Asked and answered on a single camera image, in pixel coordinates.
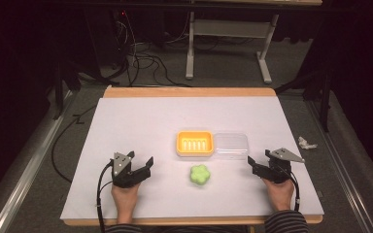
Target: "white paper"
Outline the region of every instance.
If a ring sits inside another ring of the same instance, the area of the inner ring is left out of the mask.
[[[153,156],[152,176],[139,189],[135,218],[269,216],[265,185],[247,160],[182,158],[176,153],[182,130],[235,131],[248,137],[250,156],[267,165],[265,150],[300,154],[277,97],[151,97],[100,99],[61,219],[97,219],[96,186],[114,152],[135,151],[132,169]],[[189,169],[205,164],[211,178],[191,183]],[[301,194],[300,212],[323,210],[304,164],[292,163]],[[111,180],[107,171],[103,182]],[[102,195],[104,218],[115,218],[111,187]]]

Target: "orange tray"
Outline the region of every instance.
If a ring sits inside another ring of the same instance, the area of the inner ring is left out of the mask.
[[[179,156],[211,156],[214,151],[213,135],[209,131],[181,131],[177,136]]]

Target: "wooden table edge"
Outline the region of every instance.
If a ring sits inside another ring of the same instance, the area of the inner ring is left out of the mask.
[[[135,218],[135,225],[257,225],[263,224],[268,216],[205,216],[205,217],[150,217]],[[305,216],[307,223],[317,224],[322,222],[321,215]],[[98,219],[63,219],[70,226],[95,226],[99,225]],[[117,224],[116,219],[104,219],[105,225]]]
[[[107,87],[104,98],[277,96],[269,87]]]

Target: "sleeve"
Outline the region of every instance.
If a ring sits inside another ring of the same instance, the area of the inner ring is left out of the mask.
[[[106,233],[142,233],[141,228],[132,224],[112,225],[105,229]]]
[[[280,211],[265,221],[265,232],[309,232],[305,217],[297,211]]]

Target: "transparent box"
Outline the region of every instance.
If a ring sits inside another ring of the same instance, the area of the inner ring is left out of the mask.
[[[246,159],[250,152],[247,135],[242,133],[215,134],[214,146],[214,157],[219,159]]]

